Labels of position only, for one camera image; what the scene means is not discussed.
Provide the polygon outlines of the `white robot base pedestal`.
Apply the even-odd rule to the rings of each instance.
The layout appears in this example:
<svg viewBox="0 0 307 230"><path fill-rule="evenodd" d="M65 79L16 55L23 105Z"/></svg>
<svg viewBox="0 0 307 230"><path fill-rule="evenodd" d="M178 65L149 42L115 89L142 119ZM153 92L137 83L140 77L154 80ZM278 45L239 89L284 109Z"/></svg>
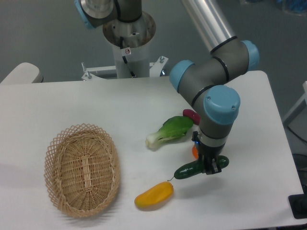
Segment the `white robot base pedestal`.
<svg viewBox="0 0 307 230"><path fill-rule="evenodd" d="M165 76L168 58L160 56L150 61L150 44L154 39L156 24L152 16L142 12L131 23L113 20L103 25L103 35L112 47L113 66L86 68L82 63L83 80L126 79Z"/></svg>

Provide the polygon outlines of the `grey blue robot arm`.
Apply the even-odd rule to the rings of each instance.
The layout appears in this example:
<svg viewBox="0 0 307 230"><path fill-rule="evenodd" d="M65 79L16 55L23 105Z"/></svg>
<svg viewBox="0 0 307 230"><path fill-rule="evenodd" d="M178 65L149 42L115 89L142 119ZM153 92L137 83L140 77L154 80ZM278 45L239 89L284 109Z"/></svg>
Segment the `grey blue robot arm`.
<svg viewBox="0 0 307 230"><path fill-rule="evenodd" d="M156 27L142 10L141 1L77 0L74 4L85 26L103 28L113 46L118 78L149 77L153 67L146 45ZM183 60L170 71L171 84L200 116L199 128L192 135L198 159L177 169L176 179L220 173L228 165L228 159L220 153L238 116L240 97L226 84L253 70L259 62L257 47L238 40L216 1L185 0L183 5L211 59L201 65Z"/></svg>

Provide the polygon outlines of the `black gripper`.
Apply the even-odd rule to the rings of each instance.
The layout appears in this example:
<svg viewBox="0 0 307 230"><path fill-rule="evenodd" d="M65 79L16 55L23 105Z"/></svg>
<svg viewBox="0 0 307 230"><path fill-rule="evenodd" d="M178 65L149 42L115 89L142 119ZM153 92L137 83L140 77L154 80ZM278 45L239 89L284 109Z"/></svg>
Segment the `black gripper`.
<svg viewBox="0 0 307 230"><path fill-rule="evenodd" d="M192 141L198 150L198 163L202 173L212 175L221 172L221 167L216 162L217 157L225 146L225 138L212 139L201 131L194 131Z"/></svg>

